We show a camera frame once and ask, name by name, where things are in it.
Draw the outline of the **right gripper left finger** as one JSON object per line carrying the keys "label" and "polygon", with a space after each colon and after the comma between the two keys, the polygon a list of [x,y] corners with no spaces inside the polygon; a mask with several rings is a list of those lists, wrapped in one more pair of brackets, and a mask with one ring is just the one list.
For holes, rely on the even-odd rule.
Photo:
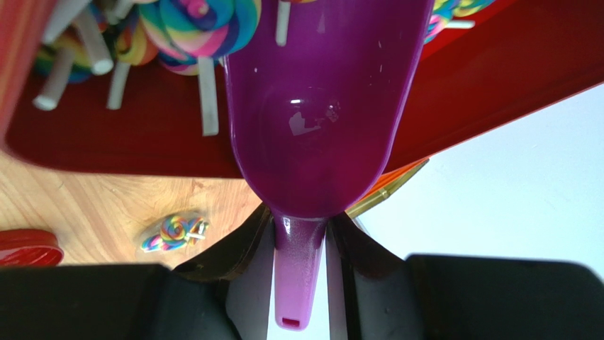
{"label": "right gripper left finger", "polygon": [[1,271],[2,339],[265,339],[274,226],[260,205],[175,268],[157,263]]}

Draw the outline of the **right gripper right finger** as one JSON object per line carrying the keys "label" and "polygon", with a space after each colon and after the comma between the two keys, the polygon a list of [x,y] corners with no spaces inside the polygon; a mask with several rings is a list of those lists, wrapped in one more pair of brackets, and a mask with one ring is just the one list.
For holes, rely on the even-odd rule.
{"label": "right gripper right finger", "polygon": [[326,255],[332,339],[603,338],[603,282],[577,263],[401,259],[343,214]]}

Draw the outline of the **clear plastic jar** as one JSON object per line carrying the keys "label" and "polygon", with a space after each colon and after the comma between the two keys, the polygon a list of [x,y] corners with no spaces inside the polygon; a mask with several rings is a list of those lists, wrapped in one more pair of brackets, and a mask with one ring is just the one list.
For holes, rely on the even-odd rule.
{"label": "clear plastic jar", "polygon": [[191,249],[206,238],[210,222],[200,210],[181,210],[153,221],[135,239],[137,255]]}

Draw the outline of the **purple plastic scoop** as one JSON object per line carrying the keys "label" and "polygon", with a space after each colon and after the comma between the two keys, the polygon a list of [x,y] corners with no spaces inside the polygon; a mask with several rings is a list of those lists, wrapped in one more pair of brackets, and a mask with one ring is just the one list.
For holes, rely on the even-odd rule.
{"label": "purple plastic scoop", "polygon": [[228,58],[233,153],[274,221],[274,312],[310,321],[329,221],[383,173],[418,67],[432,1],[314,1],[275,40],[263,1],[249,44]]}

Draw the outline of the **red tray of swirl lollipops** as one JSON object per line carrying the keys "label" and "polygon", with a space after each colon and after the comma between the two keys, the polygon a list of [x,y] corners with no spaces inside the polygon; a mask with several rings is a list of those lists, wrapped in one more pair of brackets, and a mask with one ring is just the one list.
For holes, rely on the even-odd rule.
{"label": "red tray of swirl lollipops", "polygon": [[[602,1],[497,1],[471,20],[473,28],[443,30],[424,47],[386,172],[603,83]],[[128,85],[153,79],[162,85],[151,103],[129,96],[120,110],[106,109],[106,75],[69,86],[59,107],[45,112],[32,103],[42,77],[24,76],[1,149],[54,170],[240,178],[223,74],[216,74],[217,137],[201,136],[192,100],[169,107],[169,96],[196,92],[192,77],[149,64],[131,69]]]}

